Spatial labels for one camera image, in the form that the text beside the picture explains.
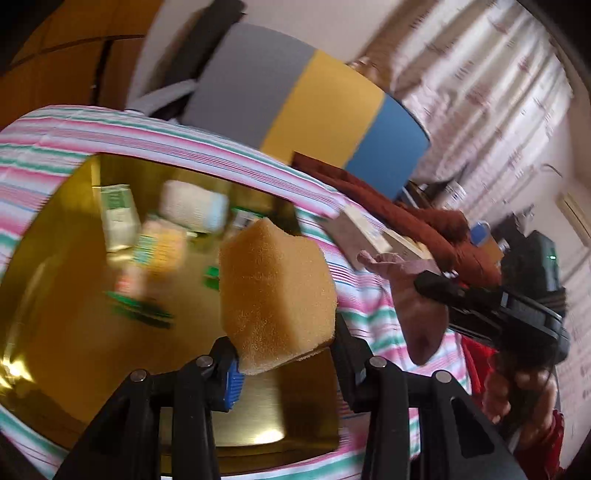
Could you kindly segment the right hand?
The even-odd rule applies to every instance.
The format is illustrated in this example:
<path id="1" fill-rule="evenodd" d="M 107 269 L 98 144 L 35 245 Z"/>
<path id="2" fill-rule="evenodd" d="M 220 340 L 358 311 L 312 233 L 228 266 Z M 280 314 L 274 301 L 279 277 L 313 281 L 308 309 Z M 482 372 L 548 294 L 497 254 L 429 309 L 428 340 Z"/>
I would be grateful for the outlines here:
<path id="1" fill-rule="evenodd" d="M 544 437 L 553 426 L 553 411 L 558 396 L 554 375 L 546 369 L 514 371 L 513 377 L 497 353 L 489 360 L 492 371 L 485 380 L 482 408 L 499 424 L 511 412 L 523 415 L 520 445 L 529 446 Z"/>

